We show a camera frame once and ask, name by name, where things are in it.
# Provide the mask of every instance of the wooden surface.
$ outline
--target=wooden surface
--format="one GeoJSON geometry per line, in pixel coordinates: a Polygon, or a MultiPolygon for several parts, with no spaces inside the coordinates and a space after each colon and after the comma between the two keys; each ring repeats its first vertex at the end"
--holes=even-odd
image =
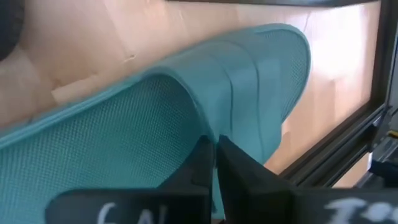
{"type": "Polygon", "coordinates": [[[370,154],[366,153],[355,165],[334,184],[334,188],[352,188],[368,171],[370,154]]]}
{"type": "Polygon", "coordinates": [[[0,62],[0,128],[96,93],[201,40],[272,22],[302,30],[313,63],[268,168],[282,171],[369,99],[379,2],[334,9],[163,0],[26,4],[21,42],[0,62]]]}

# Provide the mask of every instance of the dark object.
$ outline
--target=dark object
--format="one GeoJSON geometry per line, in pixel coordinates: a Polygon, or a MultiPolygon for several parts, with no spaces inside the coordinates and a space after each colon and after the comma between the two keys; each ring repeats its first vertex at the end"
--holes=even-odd
{"type": "Polygon", "coordinates": [[[339,7],[361,4],[377,0],[169,0],[188,2],[218,2],[239,4],[265,4],[277,6],[311,6],[311,7],[339,7]]]}
{"type": "MultiPolygon", "coordinates": [[[[158,189],[93,189],[62,194],[46,209],[46,222],[208,224],[213,153],[211,144],[201,138],[190,158],[158,189]]],[[[398,221],[398,208],[394,207],[398,190],[297,188],[224,136],[217,148],[217,165],[228,224],[398,221]]]]}
{"type": "Polygon", "coordinates": [[[382,177],[384,180],[384,187],[398,188],[398,166],[396,164],[373,160],[369,172],[382,177]]]}
{"type": "Polygon", "coordinates": [[[24,23],[24,0],[0,0],[0,60],[14,49],[24,23]]]}
{"type": "Polygon", "coordinates": [[[398,119],[392,117],[398,101],[390,97],[398,89],[391,86],[398,73],[397,8],[396,0],[381,1],[371,99],[283,171],[283,178],[303,187],[331,187],[387,136],[398,119]]]}

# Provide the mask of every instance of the black metal frame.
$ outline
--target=black metal frame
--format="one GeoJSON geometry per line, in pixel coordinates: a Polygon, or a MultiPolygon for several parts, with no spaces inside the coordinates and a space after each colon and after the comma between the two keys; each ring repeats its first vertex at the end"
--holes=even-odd
{"type": "Polygon", "coordinates": [[[362,4],[377,0],[169,0],[188,2],[217,2],[239,4],[266,4],[276,6],[308,6],[308,7],[340,7],[352,4],[362,4]]]}
{"type": "Polygon", "coordinates": [[[398,106],[390,97],[391,91],[398,88],[391,89],[397,73],[398,14],[394,9],[398,9],[398,1],[381,1],[370,101],[283,171],[281,177],[299,186],[331,187],[384,140],[398,106]]]}

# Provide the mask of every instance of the light wood floor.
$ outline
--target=light wood floor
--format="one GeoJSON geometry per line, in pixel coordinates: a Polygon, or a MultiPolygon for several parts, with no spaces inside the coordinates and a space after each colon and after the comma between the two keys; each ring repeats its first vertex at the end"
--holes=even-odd
{"type": "Polygon", "coordinates": [[[20,44],[0,62],[0,128],[84,98],[201,40],[284,22],[313,64],[266,166],[278,173],[368,101],[379,2],[334,9],[165,2],[29,0],[20,44]]]}

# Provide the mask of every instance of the teal mesh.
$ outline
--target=teal mesh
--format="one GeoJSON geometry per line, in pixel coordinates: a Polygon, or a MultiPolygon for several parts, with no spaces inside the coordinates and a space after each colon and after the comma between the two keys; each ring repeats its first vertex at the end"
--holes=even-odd
{"type": "MultiPolygon", "coordinates": [[[[264,163],[309,70],[296,28],[243,29],[8,131],[0,137],[0,223],[44,224],[46,205],[70,189],[157,187],[202,134],[214,143],[227,135],[264,163]]],[[[216,175],[213,200],[222,218],[216,175]]]]}

